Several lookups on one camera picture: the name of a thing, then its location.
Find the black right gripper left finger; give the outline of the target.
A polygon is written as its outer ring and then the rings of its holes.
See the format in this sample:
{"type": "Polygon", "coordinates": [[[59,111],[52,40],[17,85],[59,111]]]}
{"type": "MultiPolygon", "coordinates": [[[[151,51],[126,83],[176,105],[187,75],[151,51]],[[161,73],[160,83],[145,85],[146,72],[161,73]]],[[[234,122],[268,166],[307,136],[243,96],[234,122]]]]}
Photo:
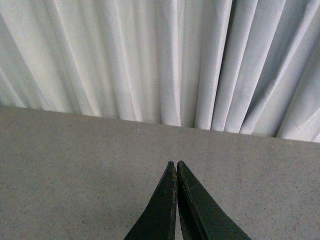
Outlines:
{"type": "Polygon", "coordinates": [[[175,164],[168,162],[145,210],[125,236],[126,240],[174,240],[178,179],[175,164]]]}

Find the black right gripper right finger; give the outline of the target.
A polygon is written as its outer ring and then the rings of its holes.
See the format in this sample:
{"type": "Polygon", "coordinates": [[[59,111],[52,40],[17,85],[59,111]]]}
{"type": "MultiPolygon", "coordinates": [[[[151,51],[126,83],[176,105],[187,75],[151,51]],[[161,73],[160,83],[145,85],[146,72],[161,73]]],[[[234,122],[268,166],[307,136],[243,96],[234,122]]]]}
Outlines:
{"type": "Polygon", "coordinates": [[[249,240],[183,162],[177,163],[177,204],[184,240],[249,240]]]}

